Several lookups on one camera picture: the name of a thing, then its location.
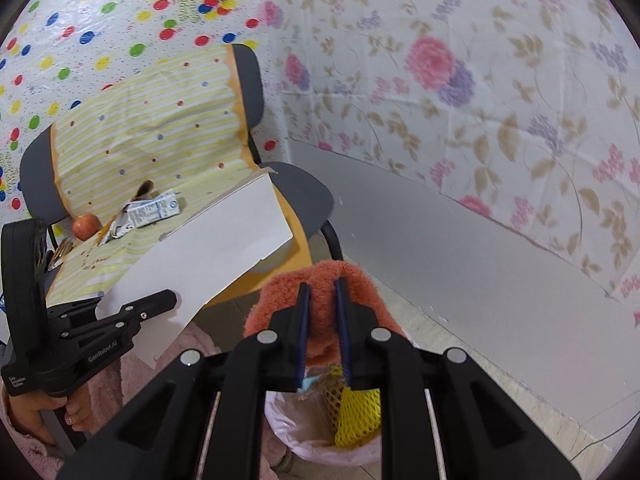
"floral wallpaper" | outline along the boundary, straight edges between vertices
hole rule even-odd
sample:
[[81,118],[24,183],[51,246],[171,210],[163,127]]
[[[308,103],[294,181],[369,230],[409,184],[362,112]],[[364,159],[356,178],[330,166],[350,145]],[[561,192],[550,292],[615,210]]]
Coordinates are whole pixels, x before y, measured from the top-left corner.
[[640,303],[640,52],[608,0],[265,0],[286,135]]

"white paper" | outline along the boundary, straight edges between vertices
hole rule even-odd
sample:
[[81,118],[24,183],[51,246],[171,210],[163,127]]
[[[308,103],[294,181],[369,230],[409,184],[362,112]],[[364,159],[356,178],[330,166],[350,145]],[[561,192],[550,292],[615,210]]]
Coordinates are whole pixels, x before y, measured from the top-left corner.
[[268,175],[258,177],[152,247],[96,308],[103,319],[166,288],[178,305],[142,323],[133,352],[152,368],[211,298],[292,238]]

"black cable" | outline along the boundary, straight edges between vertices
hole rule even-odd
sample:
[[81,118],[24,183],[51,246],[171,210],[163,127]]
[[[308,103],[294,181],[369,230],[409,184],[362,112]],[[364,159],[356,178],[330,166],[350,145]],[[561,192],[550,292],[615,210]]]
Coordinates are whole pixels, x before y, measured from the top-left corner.
[[621,428],[618,428],[616,431],[614,431],[611,434],[608,434],[607,436],[601,438],[600,440],[596,440],[595,442],[591,442],[590,444],[587,444],[586,446],[584,446],[572,459],[571,462],[573,462],[576,458],[578,458],[583,451],[587,450],[588,448],[590,448],[591,446],[595,446],[596,444],[599,444],[601,442],[604,442],[605,440],[607,440],[608,438],[614,436],[616,433],[618,433],[619,431],[624,430],[629,424],[631,424],[633,422],[633,420],[636,418],[636,416],[640,415],[640,412],[637,412],[634,416],[632,416],[628,423],[626,423],[624,426],[622,426]]

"tile floor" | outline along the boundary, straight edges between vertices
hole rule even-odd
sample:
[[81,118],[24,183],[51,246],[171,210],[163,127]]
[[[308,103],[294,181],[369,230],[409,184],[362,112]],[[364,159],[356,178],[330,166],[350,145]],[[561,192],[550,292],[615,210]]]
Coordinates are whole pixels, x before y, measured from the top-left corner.
[[[316,235],[309,241],[314,261],[329,258],[324,239]],[[394,290],[371,277],[389,312],[398,324],[420,347],[434,352],[442,352],[450,346],[460,346],[484,368],[494,380],[515,400],[515,402],[545,431],[546,435],[567,456],[575,456],[587,444],[594,441],[573,419],[555,410],[551,405],[530,391],[524,384],[509,376],[473,348],[465,345],[455,335],[409,303]],[[258,294],[249,294],[234,301],[220,304],[215,308],[198,313],[195,322],[213,341],[228,351],[242,337],[242,324]],[[584,480],[596,479],[609,463],[611,450],[605,444],[596,444],[582,453],[574,462]],[[358,468],[330,467],[296,460],[294,467],[285,478],[303,480],[380,480],[380,465],[375,463]]]

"fuzzy orange cloth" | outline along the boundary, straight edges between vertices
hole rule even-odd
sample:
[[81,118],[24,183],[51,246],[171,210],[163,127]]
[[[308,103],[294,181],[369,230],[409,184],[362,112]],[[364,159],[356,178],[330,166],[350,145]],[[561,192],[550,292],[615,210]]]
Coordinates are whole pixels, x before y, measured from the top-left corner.
[[340,362],[337,325],[335,322],[335,285],[347,278],[349,297],[355,303],[370,306],[380,326],[402,335],[402,329],[386,309],[373,282],[360,267],[325,260],[306,269],[285,272],[271,278],[260,292],[260,300],[244,322],[244,337],[269,327],[271,314],[296,304],[300,283],[311,287],[309,338],[306,365],[322,366]]

